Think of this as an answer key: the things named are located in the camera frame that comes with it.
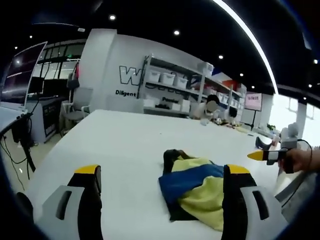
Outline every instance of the desk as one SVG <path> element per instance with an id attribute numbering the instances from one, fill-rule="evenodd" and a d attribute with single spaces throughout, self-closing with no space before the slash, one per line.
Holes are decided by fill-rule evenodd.
<path id="1" fill-rule="evenodd" d="M 213 123 L 96 110 L 64 136 L 43 160 L 26 195 L 37 219 L 42 204 L 68 184 L 82 166 L 101 165 L 101 228 L 104 239 L 215 240 L 222 233 L 199 221 L 169 221 L 158 178 L 163 153 L 182 149 L 216 164 L 236 164 L 250 170 L 256 183 L 273 191 L 278 165 L 247 158 L 256 138 Z"/>

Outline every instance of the blue cloth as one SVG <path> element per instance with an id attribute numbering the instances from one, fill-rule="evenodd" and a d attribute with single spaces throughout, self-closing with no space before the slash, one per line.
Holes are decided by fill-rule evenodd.
<path id="1" fill-rule="evenodd" d="M 172 204 L 186 192 L 199 187 L 206 177 L 223 178 L 224 167 L 204 164 L 184 171 L 175 171 L 159 177 L 159 185 L 164 199 Z"/>

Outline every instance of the yellow cloth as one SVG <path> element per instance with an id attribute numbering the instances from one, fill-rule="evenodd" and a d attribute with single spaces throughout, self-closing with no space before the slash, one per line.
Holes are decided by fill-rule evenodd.
<path id="1" fill-rule="evenodd" d="M 204 164 L 212 163 L 205 158 L 176 160 L 172 172 L 184 171 Z M 224 229 L 223 188 L 223 178 L 208 176 L 203 180 L 201 186 L 186 192 L 178 202 L 186 212 L 211 228 L 222 232 Z"/>

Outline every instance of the ceiling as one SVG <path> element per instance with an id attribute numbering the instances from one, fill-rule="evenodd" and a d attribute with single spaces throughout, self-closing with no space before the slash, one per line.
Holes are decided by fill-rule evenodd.
<path id="1" fill-rule="evenodd" d="M 212 0 L 76 0 L 24 3 L 31 12 L 14 10 L 16 23 L 7 27 L 11 37 L 6 56 L 40 41 L 58 42 L 88 37 L 92 28 L 117 29 L 119 34 L 160 42 L 206 62 L 228 76 L 262 93 L 273 93 L 271 78 L 253 43 L 242 28 Z M 316 59 L 320 31 L 305 6 L 312 0 L 224 0 L 246 23 L 260 43 L 279 86 L 280 94 L 303 99 L 305 91 L 320 97 L 320 64 Z M 109 15 L 116 15 L 115 21 Z M 84 33 L 70 25 L 33 25 L 60 22 L 85 28 Z M 315 50 L 305 48 L 302 29 Z M 174 36 L 174 30 L 180 35 Z"/>

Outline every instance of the chair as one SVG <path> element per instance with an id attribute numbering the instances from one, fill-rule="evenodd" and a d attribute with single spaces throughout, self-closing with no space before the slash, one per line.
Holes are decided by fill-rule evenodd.
<path id="1" fill-rule="evenodd" d="M 74 91 L 73 102 L 63 103 L 64 117 L 74 123 L 80 122 L 90 113 L 93 89 L 79 87 Z"/>
<path id="2" fill-rule="evenodd" d="M 106 110 L 127 112 L 127 113 L 144 113 L 144 100 L 119 95 L 106 96 Z"/>

